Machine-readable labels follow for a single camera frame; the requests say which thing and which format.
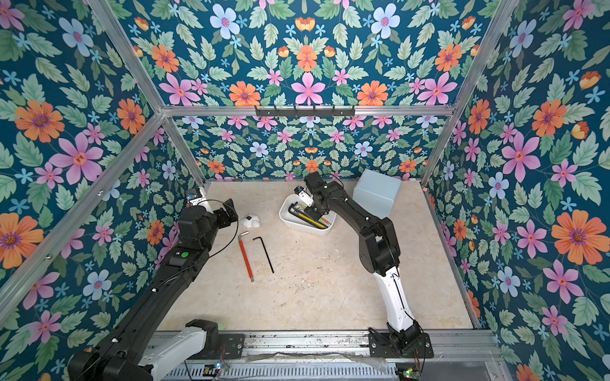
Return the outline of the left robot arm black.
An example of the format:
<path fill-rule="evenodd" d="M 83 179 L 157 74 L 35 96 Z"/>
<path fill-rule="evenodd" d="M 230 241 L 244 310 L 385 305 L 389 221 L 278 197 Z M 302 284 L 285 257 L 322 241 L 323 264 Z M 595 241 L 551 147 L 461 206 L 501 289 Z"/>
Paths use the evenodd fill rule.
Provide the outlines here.
<path fill-rule="evenodd" d="M 149 349 L 157 328 L 178 298 L 188 289 L 211 257 L 219 230 L 238 221 L 232 199 L 219 209 L 189 206 L 180 216 L 176 244 L 128 314 L 89 352 L 69 361 L 71 380 L 162 380 L 193 355 L 216 353 L 219 326 L 195 319 L 164 344 Z"/>

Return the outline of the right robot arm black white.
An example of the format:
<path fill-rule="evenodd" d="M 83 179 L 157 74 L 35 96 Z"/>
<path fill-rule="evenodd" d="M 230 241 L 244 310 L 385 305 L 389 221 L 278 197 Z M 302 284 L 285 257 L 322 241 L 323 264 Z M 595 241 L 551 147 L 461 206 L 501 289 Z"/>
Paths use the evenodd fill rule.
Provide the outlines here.
<path fill-rule="evenodd" d="M 304 215 L 313 221 L 334 212 L 356 233 L 359 259 L 379 285 L 387 312 L 387 343 L 398 354 L 407 352 L 424 334 L 415 319 L 400 279 L 400 245 L 392 221 L 379 218 L 354 201 L 343 185 L 326 182 L 317 173 L 304 179 L 294 193 L 304 203 Z"/>

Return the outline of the yellow handled hex key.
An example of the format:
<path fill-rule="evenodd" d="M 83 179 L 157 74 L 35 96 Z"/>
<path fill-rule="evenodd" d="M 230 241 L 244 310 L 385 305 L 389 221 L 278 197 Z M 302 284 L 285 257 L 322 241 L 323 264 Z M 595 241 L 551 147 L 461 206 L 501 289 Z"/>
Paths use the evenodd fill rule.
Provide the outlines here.
<path fill-rule="evenodd" d="M 316 221 L 316 220 L 311 219 L 310 217 L 306 216 L 305 214 L 298 213 L 298 214 L 297 214 L 297 217 L 298 217 L 299 219 L 301 219 L 301 220 L 305 221 L 305 222 L 306 222 L 306 223 L 308 223 L 309 225 L 314 226 L 316 229 L 319 229 L 319 230 L 325 230 L 325 229 L 327 229 L 327 228 L 328 228 L 328 226 L 326 226 L 326 225 L 324 225 L 324 224 L 320 223 L 319 221 Z"/>

